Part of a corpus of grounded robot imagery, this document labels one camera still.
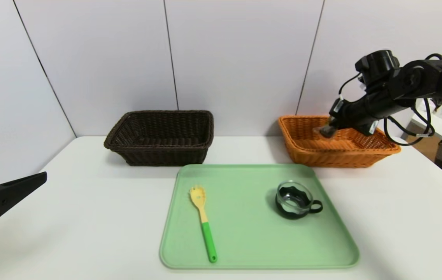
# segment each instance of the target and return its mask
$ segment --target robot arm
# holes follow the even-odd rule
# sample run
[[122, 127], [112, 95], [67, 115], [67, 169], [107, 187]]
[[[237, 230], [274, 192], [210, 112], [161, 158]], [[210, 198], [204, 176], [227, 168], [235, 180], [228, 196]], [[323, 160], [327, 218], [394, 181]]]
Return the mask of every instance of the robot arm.
[[415, 60], [400, 68], [390, 50], [379, 50], [364, 56], [355, 66], [366, 94], [350, 102], [339, 93], [328, 125], [319, 130], [326, 138], [346, 128], [372, 135], [380, 119], [414, 108], [416, 99], [442, 98], [442, 60]]

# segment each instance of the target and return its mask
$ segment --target white wall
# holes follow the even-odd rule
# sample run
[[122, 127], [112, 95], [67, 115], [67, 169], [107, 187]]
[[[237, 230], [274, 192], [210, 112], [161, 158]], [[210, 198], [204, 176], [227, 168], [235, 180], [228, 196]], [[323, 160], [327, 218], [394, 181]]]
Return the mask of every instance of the white wall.
[[176, 110], [162, 0], [16, 0], [77, 136], [132, 110]]
[[166, 0], [180, 110], [215, 135], [274, 135], [294, 115], [322, 0]]
[[[442, 54], [442, 0], [326, 0], [298, 114], [327, 114], [357, 60], [380, 49], [392, 50], [401, 66]], [[344, 97], [363, 96], [359, 84], [344, 87]], [[394, 117], [406, 126], [412, 115], [408, 109]], [[401, 135], [392, 123], [389, 131]]]
[[39, 172], [74, 138], [13, 2], [0, 0], [0, 183]]

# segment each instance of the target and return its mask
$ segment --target green tray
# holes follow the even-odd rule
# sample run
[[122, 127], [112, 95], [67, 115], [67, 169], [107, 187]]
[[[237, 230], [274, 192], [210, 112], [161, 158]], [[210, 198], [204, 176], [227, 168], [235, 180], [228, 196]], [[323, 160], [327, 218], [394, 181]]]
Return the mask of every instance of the green tray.
[[[280, 216], [276, 188], [287, 180], [305, 185], [323, 211], [297, 220]], [[205, 188], [218, 257], [213, 264], [189, 199], [194, 185]], [[354, 266], [360, 252], [311, 168], [192, 164], [178, 172], [160, 257], [172, 269], [340, 269]]]

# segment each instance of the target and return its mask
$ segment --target black cable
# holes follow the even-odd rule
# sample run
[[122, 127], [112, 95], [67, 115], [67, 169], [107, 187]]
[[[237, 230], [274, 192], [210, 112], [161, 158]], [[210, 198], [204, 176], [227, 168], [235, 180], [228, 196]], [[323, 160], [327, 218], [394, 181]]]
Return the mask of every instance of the black cable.
[[442, 55], [440, 55], [440, 54], [438, 54], [438, 53], [433, 53], [433, 54], [427, 56], [427, 57], [425, 58], [425, 60], [427, 60], [427, 59], [431, 59], [432, 57], [436, 57], [436, 58], [442, 60]]
[[[442, 55], [440, 55], [438, 53], [433, 53], [433, 54], [427, 56], [425, 58], [425, 60], [431, 59], [432, 57], [436, 57], [436, 58], [442, 60]], [[413, 110], [415, 115], [417, 115], [417, 117], [419, 117], [422, 120], [422, 122], [425, 123], [425, 131], [423, 133], [427, 134], [429, 131], [431, 131], [431, 133], [429, 133], [429, 135], [428, 135], [429, 137], [431, 137], [431, 136], [433, 136], [435, 134], [435, 129], [434, 129], [434, 126], [431, 125], [431, 113], [430, 113], [429, 100], [427, 98], [424, 98], [423, 100], [425, 102], [425, 109], [427, 111], [427, 119], [425, 119], [424, 117], [422, 117], [422, 115], [420, 113], [418, 113], [418, 110], [416, 110], [416, 107], [412, 107], [411, 110]], [[411, 135], [411, 136], [416, 136], [416, 134], [411, 132], [411, 131], [408, 131], [406, 128], [403, 128], [401, 126], [401, 124], [399, 124], [399, 122], [396, 121], [396, 119], [394, 119], [393, 117], [389, 116], [389, 117], [386, 117], [385, 119], [383, 119], [383, 130], [385, 132], [385, 135], [387, 136], [387, 138], [390, 141], [392, 141], [392, 142], [394, 142], [394, 143], [396, 143], [397, 145], [400, 145], [400, 146], [411, 146], [411, 145], [415, 145], [418, 142], [422, 141], [423, 137], [419, 137], [417, 140], [415, 140], [415, 141], [413, 141], [411, 143], [399, 143], [399, 142], [394, 141], [394, 139], [392, 139], [392, 137], [390, 137], [389, 131], [388, 131], [388, 128], [387, 128], [387, 120], [388, 119], [390, 119], [390, 121], [392, 121], [404, 133], [406, 133], [408, 135]]]
[[361, 74], [361, 73], [358, 73], [356, 76], [354, 76], [354, 77], [350, 78], [349, 80], [347, 80], [347, 81], [342, 85], [342, 87], [340, 87], [340, 89], [339, 89], [339, 95], [342, 94], [342, 89], [344, 88], [344, 86], [347, 85], [347, 83], [349, 83], [350, 81], [352, 81], [352, 80], [354, 80], [355, 78], [357, 78], [360, 74]]
[[[430, 124], [430, 106], [429, 106], [429, 101], [428, 101], [428, 99], [426, 99], [426, 98], [424, 98], [423, 100], [424, 100], [424, 102], [425, 102], [425, 109], [427, 110], [427, 119], [428, 119], [428, 120], [425, 119], [424, 117], [421, 117], [420, 113], [418, 113], [418, 111], [417, 111], [416, 109], [414, 109], [414, 111], [415, 111], [415, 114], [417, 114], [417, 116], [421, 117], [422, 121], [426, 124], [425, 131], [423, 131], [423, 133], [424, 133], [424, 134], [427, 134], [427, 133], [429, 132], [429, 130], [431, 130], [431, 133], [429, 134], [429, 136], [432, 136], [432, 135], [434, 135], [435, 130], [434, 130], [434, 127]], [[415, 145], [415, 144], [417, 144], [418, 142], [422, 141], [422, 139], [424, 138], [424, 137], [419, 137], [417, 140], [415, 140], [415, 141], [413, 141], [413, 142], [410, 142], [410, 143], [400, 143], [400, 142], [397, 142], [397, 141], [395, 141], [394, 139], [392, 139], [392, 137], [391, 137], [390, 134], [389, 134], [389, 131], [388, 131], [388, 128], [387, 128], [387, 120], [388, 120], [388, 117], [386, 117], [385, 119], [383, 119], [383, 131], [385, 132], [385, 136], [387, 136], [388, 140], [390, 140], [390, 141], [396, 143], [397, 145], [400, 145], [400, 146], [411, 146], [411, 145]]]

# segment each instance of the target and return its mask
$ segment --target panel seam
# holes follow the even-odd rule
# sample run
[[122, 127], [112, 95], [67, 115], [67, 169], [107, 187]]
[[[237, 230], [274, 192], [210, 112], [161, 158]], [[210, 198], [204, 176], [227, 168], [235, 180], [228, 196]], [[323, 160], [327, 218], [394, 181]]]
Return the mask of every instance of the panel seam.
[[173, 70], [173, 83], [174, 83], [174, 94], [176, 95], [176, 108], [177, 110], [180, 110], [180, 104], [178, 102], [178, 90], [176, 88], [176, 76], [174, 74], [173, 50], [171, 49], [171, 37], [169, 35], [169, 22], [167, 21], [166, 0], [163, 0], [162, 2], [164, 3], [164, 17], [166, 18], [167, 40], [169, 42], [169, 55], [171, 56], [171, 69]]
[[323, 0], [323, 4], [321, 5], [321, 11], [319, 12], [319, 18], [317, 20], [317, 25], [316, 25], [316, 33], [315, 33], [315, 37], [313, 39], [313, 45], [311, 46], [311, 52], [309, 54], [309, 60], [308, 60], [308, 66], [306, 67], [306, 73], [304, 74], [304, 80], [302, 82], [302, 87], [301, 87], [301, 94], [299, 95], [299, 101], [297, 101], [297, 108], [295, 109], [295, 115], [297, 115], [297, 112], [299, 111], [299, 105], [301, 105], [301, 99], [302, 99], [302, 94], [304, 91], [304, 85], [306, 84], [306, 78], [308, 76], [308, 72], [309, 72], [309, 66], [311, 64], [311, 58], [313, 57], [313, 50], [314, 50], [314, 46], [316, 43], [316, 38], [317, 38], [317, 32], [319, 29], [319, 23], [321, 22], [321, 16], [323, 14], [323, 9], [324, 9], [324, 2], [326, 0]]
[[20, 16], [20, 12], [19, 12], [19, 9], [17, 7], [17, 3], [15, 2], [15, 0], [12, 0], [12, 1], [13, 1], [13, 5], [15, 6], [15, 9], [17, 10], [17, 14], [19, 15], [20, 22], [22, 23], [22, 26], [24, 27], [24, 31], [26, 32], [27, 38], [29, 39], [29, 42], [31, 43], [31, 47], [34, 50], [34, 54], [36, 55], [36, 58], [38, 59], [39, 65], [41, 66], [41, 69], [42, 69], [43, 73], [45, 74], [46, 80], [48, 81], [48, 84], [50, 85], [50, 87], [52, 89], [53, 95], [55, 95], [55, 98], [57, 99], [57, 102], [59, 103], [59, 106], [60, 106], [60, 108], [62, 110], [62, 113], [64, 113], [64, 116], [65, 116], [65, 118], [67, 120], [67, 123], [68, 123], [68, 126], [70, 127], [70, 130], [72, 130], [72, 133], [74, 134], [74, 137], [77, 138], [77, 135], [75, 134], [74, 128], [72, 127], [72, 124], [70, 124], [70, 121], [68, 120], [68, 117], [67, 117], [67, 114], [66, 114], [66, 112], [64, 110], [64, 107], [62, 107], [62, 104], [60, 103], [59, 97], [57, 96], [57, 93], [55, 92], [55, 89], [53, 88], [52, 82], [50, 81], [50, 78], [48, 78], [48, 75], [46, 74], [45, 67], [43, 67], [43, 64], [41, 63], [41, 59], [38, 56], [38, 52], [36, 51], [36, 48], [34, 47], [33, 41], [31, 40], [31, 36], [29, 36], [29, 32], [27, 32], [27, 28], [26, 28], [26, 25], [24, 24], [24, 20], [22, 19], [22, 16]]

